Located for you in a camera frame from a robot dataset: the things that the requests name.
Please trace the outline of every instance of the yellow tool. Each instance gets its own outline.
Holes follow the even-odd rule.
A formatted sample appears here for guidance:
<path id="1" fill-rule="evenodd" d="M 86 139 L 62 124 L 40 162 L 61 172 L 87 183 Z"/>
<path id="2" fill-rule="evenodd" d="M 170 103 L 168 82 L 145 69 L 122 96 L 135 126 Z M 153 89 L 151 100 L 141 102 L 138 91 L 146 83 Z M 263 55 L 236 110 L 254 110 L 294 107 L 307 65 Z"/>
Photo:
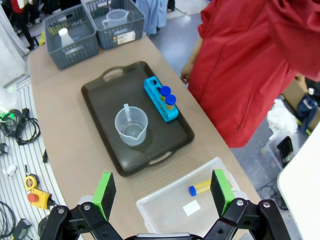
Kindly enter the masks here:
<path id="1" fill-rule="evenodd" d="M 46 43 L 46 38 L 45 38 L 45 31 L 41 32 L 41 36 L 39 38 L 39 46 L 43 45 Z"/>
<path id="2" fill-rule="evenodd" d="M 40 209 L 48 209 L 49 206 L 54 206 L 55 202 L 51 199 L 51 194 L 36 188 L 38 182 L 38 177 L 35 174 L 30 174 L 24 179 L 25 189 L 31 192 L 28 194 L 29 203 Z"/>

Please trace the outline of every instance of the red jacket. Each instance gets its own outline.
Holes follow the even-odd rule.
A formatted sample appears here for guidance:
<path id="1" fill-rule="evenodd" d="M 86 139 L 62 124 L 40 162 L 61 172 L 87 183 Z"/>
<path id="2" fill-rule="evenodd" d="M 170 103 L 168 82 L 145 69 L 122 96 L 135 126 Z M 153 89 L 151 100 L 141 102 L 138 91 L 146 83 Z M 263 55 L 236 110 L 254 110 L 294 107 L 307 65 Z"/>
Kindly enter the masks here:
<path id="1" fill-rule="evenodd" d="M 320 77 L 320 0 L 212 0 L 188 89 L 230 148 L 243 147 L 297 72 Z"/>

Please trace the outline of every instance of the yellow test tube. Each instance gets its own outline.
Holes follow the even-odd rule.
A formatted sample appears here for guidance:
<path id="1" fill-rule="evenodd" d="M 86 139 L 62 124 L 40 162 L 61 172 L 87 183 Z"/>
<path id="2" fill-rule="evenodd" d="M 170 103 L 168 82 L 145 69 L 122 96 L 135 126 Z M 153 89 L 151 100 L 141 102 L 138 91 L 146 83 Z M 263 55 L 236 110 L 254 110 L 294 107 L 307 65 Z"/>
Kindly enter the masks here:
<path id="1" fill-rule="evenodd" d="M 210 189 L 210 185 L 211 185 L 211 180 L 204 181 L 196 185 L 192 185 L 189 187 L 189 193 L 192 197 L 194 197 L 200 193 L 208 191 Z"/>
<path id="2" fill-rule="evenodd" d="M 166 96 L 169 96 L 171 93 L 171 89 L 168 86 L 163 86 L 160 89 L 160 98 L 163 102 L 166 102 Z"/>
<path id="3" fill-rule="evenodd" d="M 166 107 L 166 109 L 168 109 L 168 110 L 174 109 L 176 101 L 177 101 L 177 99 L 176 99 L 176 97 L 174 95 L 170 94 L 170 95 L 166 96 L 165 97 L 165 107 Z"/>

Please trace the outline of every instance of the table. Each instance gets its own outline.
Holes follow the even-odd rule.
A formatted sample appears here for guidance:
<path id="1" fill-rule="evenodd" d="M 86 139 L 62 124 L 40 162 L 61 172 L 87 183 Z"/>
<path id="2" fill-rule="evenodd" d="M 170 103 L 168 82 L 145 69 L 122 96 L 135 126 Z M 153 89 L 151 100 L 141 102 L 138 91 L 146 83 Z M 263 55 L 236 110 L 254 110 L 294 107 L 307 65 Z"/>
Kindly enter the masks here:
<path id="1" fill-rule="evenodd" d="M 302 239 L 317 239 L 320 215 L 320 124 L 278 177 L 278 188 Z"/>
<path id="2" fill-rule="evenodd" d="M 125 178 L 116 172 L 80 90 L 105 70 L 138 61 L 147 62 L 162 84 L 171 87 L 178 99 L 177 107 L 195 138 L 164 164 Z M 30 54 L 28 65 L 44 145 L 69 208 L 80 197 L 95 192 L 103 172 L 113 172 L 117 193 L 109 219 L 111 224 L 123 238 L 146 233 L 136 201 L 216 156 L 223 160 L 251 201 L 259 202 L 257 192 L 218 131 L 148 37 L 108 51 L 100 50 L 97 56 L 62 71 L 47 54 L 46 47 L 41 46 Z"/>

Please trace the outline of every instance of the yellow tape measure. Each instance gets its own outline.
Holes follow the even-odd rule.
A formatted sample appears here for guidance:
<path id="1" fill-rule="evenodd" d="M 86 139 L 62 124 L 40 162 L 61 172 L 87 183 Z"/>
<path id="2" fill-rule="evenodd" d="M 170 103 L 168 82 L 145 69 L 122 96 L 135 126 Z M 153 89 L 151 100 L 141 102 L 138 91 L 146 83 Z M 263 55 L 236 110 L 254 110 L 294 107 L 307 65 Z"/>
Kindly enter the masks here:
<path id="1" fill-rule="evenodd" d="M 30 174 L 29 176 L 26 176 L 24 179 L 24 185 L 27 191 L 30 191 L 31 189 L 35 189 L 38 185 L 36 175 Z"/>

